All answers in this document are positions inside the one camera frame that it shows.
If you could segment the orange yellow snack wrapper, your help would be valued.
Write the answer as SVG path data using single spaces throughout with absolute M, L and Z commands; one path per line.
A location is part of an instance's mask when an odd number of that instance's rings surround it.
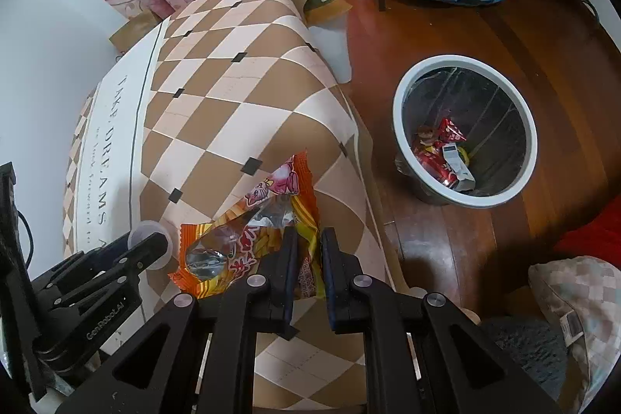
M 179 267 L 170 279 L 183 292 L 204 298 L 258 271 L 281 249 L 284 230 L 298 233 L 295 297 L 325 295 L 319 261 L 320 214 L 306 151 L 291 156 L 216 221 L 180 226 Z

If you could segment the brown red foil wrapper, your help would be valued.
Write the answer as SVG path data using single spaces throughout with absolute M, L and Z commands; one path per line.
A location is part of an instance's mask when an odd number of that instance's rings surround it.
M 436 128 L 421 125 L 417 128 L 416 143 L 419 146 L 433 146 L 438 141 L 438 130 Z

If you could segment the white barcode box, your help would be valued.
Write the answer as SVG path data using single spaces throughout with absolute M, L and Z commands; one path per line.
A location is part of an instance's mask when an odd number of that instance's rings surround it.
M 444 161 L 448 163 L 457 178 L 457 181 L 451 185 L 451 189 L 460 192 L 474 190 L 476 180 L 462 159 L 459 147 L 455 143 L 446 143 L 442 146 L 442 153 Z

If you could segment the red crushed soda can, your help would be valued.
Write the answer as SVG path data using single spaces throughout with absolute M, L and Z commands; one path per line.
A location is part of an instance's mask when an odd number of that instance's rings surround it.
M 442 147 L 444 142 L 435 141 L 433 144 L 426 145 L 420 140 L 416 140 L 413 151 L 416 159 L 421 166 L 439 183 L 447 188 L 453 188 L 457 182 L 457 174 L 445 161 Z

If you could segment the yellow packet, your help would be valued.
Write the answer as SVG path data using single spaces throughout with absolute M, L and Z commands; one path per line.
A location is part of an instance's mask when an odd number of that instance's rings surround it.
M 462 160 L 462 162 L 465 164 L 466 167 L 469 167 L 470 157 L 468 156 L 466 150 L 462 146 L 457 146 L 457 149 L 458 149 L 460 159 Z

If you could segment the small red wrapper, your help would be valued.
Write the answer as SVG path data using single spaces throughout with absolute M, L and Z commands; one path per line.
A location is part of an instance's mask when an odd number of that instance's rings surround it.
M 466 141 L 466 136 L 450 118 L 443 118 L 438 127 L 438 140 L 443 143 L 460 143 Z

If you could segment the white round trash bin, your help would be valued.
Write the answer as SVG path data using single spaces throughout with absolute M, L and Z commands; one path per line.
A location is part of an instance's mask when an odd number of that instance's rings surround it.
M 417 128 L 438 130 L 450 118 L 466 136 L 474 190 L 455 191 L 435 180 L 418 162 Z M 393 100 L 397 169 L 415 196 L 432 205 L 489 209 L 517 196 L 534 173 L 538 156 L 535 120 L 525 99 L 502 73 L 464 55 L 435 55 L 402 77 Z

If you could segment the grey slipper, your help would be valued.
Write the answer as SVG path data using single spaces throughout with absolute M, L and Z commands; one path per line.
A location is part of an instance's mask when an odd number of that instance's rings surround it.
M 567 351 L 562 335 L 545 319 L 484 319 L 481 328 L 551 398 L 560 398 Z

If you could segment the white plastic cup lid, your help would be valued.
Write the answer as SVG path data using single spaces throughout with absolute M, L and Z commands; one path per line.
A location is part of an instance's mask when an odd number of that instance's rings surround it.
M 156 271 L 164 268 L 172 258 L 173 241 L 163 224 L 142 221 L 130 230 L 127 247 L 130 250 L 139 248 L 147 252 L 147 258 L 152 263 L 146 269 Z

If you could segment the checkered pillow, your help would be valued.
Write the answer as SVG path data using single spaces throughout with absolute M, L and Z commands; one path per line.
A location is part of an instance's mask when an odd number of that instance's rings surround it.
M 580 371 L 571 411 L 583 412 L 620 358 L 620 270 L 593 256 L 528 269 L 533 296 Z

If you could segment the red blanket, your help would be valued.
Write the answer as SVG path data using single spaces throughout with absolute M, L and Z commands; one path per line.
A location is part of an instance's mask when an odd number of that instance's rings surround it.
M 567 257 L 593 256 L 620 268 L 620 208 L 608 207 L 593 221 L 565 233 L 553 251 Z

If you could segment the checkered tablecloth on table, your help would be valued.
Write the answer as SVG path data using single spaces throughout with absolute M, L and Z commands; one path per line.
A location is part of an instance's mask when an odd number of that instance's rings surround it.
M 339 84 L 319 20 L 338 0 L 194 0 L 149 33 L 87 100 L 63 232 L 90 250 L 132 221 L 216 221 L 286 159 L 309 156 L 322 225 L 390 282 L 373 142 Z

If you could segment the brown paper bag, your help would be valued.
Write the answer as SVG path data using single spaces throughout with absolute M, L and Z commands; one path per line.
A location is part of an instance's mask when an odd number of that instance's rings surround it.
M 119 54 L 124 55 L 161 22 L 162 19 L 150 10 L 141 12 L 112 34 L 109 41 Z

